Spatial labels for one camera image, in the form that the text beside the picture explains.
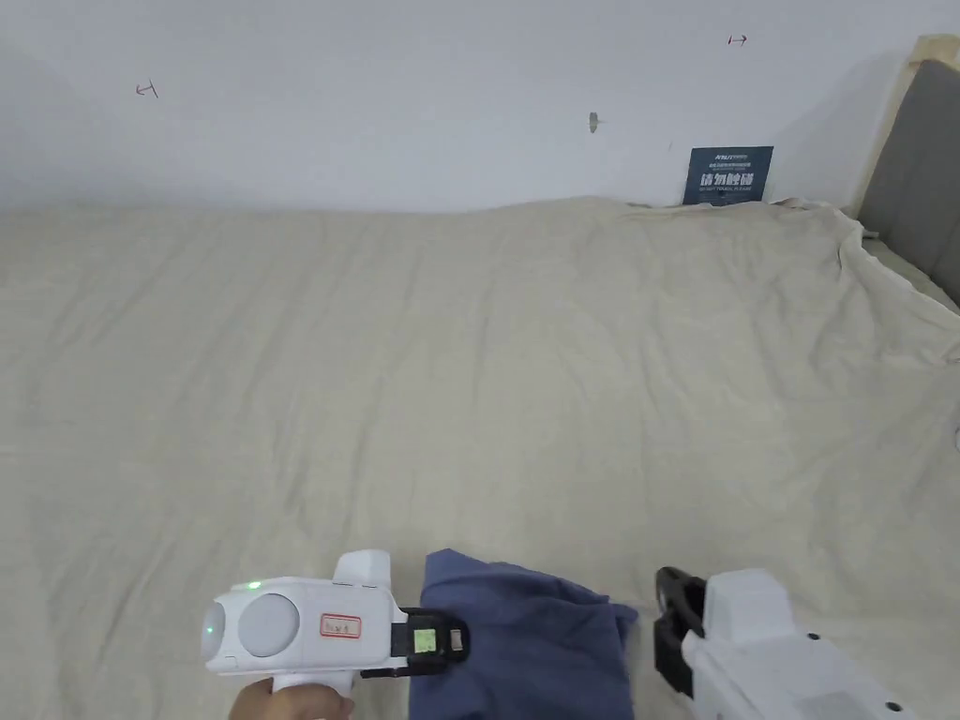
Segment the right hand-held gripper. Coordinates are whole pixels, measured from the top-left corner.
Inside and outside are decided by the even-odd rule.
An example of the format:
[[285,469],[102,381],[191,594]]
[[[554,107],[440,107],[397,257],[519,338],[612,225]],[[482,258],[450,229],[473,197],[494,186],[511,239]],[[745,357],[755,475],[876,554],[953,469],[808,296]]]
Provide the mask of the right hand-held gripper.
[[696,719],[912,719],[828,639],[800,627],[764,569],[708,578],[664,566],[654,668]]

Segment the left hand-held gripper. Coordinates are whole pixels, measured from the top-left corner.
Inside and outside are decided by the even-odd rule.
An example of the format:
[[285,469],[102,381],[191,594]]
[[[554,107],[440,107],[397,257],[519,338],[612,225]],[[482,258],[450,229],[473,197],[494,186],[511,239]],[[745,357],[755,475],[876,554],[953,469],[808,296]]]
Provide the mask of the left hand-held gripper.
[[465,662],[468,625],[445,610],[401,610],[391,576],[387,551],[363,549],[329,579],[235,584],[205,613],[202,660],[217,675],[268,677],[275,691],[317,683],[345,697],[359,676],[430,676]]

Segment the person's left hand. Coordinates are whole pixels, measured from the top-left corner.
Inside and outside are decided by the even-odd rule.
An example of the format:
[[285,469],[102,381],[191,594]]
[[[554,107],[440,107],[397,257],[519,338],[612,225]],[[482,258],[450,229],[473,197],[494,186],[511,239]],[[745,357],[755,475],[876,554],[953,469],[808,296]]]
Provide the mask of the person's left hand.
[[323,684],[307,683],[282,689],[272,679],[244,687],[236,696],[230,720],[350,719],[353,699]]

